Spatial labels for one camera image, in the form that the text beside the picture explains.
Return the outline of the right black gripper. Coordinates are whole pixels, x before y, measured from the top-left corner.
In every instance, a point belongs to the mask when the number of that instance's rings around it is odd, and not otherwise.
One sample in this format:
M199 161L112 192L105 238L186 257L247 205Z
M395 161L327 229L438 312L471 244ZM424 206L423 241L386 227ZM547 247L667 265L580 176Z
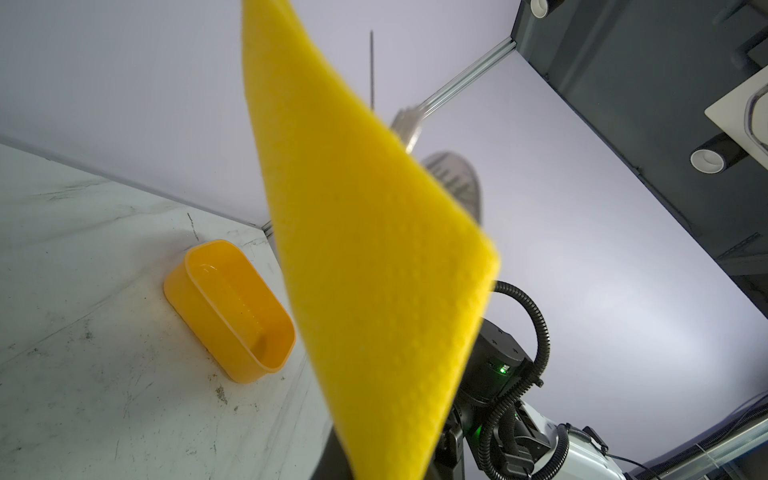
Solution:
M485 418L531 362L510 334L488 320L482 322L432 457L433 479L465 477L466 460L477 458Z

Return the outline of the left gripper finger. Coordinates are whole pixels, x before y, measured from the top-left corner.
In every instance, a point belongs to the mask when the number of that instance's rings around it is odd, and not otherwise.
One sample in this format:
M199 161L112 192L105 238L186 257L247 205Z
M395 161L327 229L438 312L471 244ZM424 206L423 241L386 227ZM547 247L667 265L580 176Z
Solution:
M331 428L310 480L353 480L354 475L336 430Z

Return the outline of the metal spoon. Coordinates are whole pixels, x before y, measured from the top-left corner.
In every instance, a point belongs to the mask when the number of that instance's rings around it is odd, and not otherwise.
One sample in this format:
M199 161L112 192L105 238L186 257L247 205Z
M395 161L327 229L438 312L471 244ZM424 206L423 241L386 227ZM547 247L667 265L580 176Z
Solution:
M424 159L421 165L477 224L482 224L481 183L465 157L452 151L439 151Z

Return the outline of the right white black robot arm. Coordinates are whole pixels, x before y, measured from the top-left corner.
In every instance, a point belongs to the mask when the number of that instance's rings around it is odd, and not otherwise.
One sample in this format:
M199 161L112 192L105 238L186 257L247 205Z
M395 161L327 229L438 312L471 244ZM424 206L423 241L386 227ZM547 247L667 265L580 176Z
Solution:
M463 479L465 447L480 462L485 420L531 364L511 335L482 323L427 479ZM491 429L489 455L504 479L623 479L604 449L594 431L556 424L517 400Z

